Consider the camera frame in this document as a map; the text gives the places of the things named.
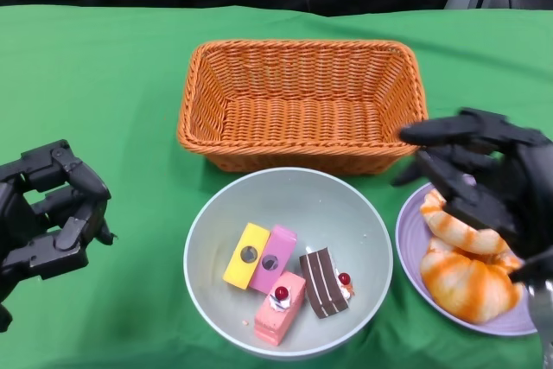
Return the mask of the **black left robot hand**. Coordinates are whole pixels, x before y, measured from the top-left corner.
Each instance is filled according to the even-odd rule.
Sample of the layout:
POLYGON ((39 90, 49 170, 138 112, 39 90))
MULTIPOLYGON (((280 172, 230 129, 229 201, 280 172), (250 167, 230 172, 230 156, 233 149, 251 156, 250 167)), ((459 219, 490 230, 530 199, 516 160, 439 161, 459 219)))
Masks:
POLYGON ((111 193, 66 140, 23 152, 1 167, 1 297, 23 280, 83 268, 87 246, 112 245, 111 193))

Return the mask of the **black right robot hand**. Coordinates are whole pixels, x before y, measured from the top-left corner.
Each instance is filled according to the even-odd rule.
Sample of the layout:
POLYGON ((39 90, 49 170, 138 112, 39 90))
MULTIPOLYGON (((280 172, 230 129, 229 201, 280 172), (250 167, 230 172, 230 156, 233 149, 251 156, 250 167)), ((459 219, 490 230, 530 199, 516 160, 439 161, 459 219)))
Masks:
POLYGON ((490 228, 524 262, 514 283, 552 278, 552 142, 507 117, 464 108, 453 117, 404 126, 402 142, 416 145, 413 162, 393 181, 427 177, 444 210, 477 229, 490 228))

